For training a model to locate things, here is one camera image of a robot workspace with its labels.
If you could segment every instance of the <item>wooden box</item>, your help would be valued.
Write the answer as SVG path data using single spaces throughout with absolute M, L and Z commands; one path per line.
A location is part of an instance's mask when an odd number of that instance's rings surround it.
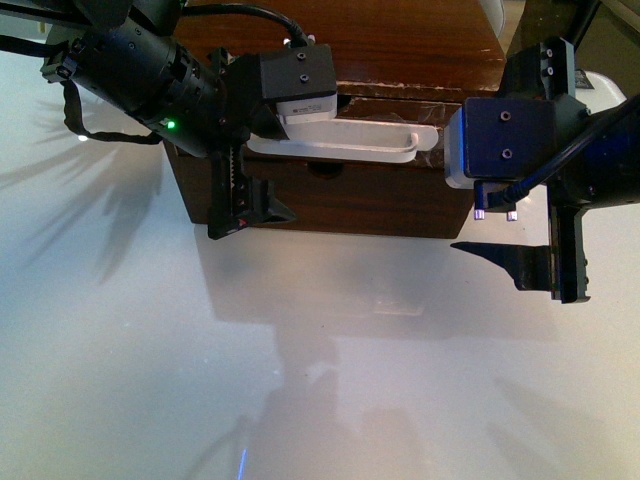
M 191 2 L 191 5 L 206 2 Z M 504 55 L 477 0 L 260 2 L 300 23 L 333 51 L 339 115 L 444 127 L 460 102 L 497 90 Z M 196 57 L 282 48 L 286 31 L 245 16 L 183 18 L 176 37 Z M 207 222 L 210 166 L 167 144 L 191 220 Z M 455 238 L 473 203 L 444 181 L 442 142 L 402 165 L 254 154 L 246 172 L 274 180 L 298 220 L 277 228 Z

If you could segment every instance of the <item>white table surface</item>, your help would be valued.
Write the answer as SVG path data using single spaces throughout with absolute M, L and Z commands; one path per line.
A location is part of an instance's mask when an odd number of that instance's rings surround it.
M 585 217 L 572 306 L 449 241 L 213 242 L 162 149 L 78 142 L 39 65 L 0 54 L 0 478 L 640 477 L 638 206 Z M 544 202 L 460 239 L 544 244 Z

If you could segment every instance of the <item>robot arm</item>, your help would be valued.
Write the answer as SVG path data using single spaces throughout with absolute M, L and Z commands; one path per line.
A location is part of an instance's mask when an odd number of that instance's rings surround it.
M 240 57 L 218 48 L 204 65 L 170 36 L 183 12 L 255 14 L 283 24 L 293 39 L 281 51 Z M 244 175 L 241 152 L 252 133 L 286 138 L 276 106 L 307 102 L 315 112 L 335 116 L 331 50 L 315 45 L 295 22 L 251 5 L 183 10 L 177 0 L 12 1 L 0 3 L 0 13 L 54 24 L 47 44 L 56 53 L 47 55 L 41 71 L 50 83 L 64 86 L 65 124 L 74 133 L 147 144 L 166 139 L 193 156 L 211 159 L 211 238 L 295 218 L 275 198 L 271 182 Z M 87 132 L 76 85 L 152 133 L 140 138 Z

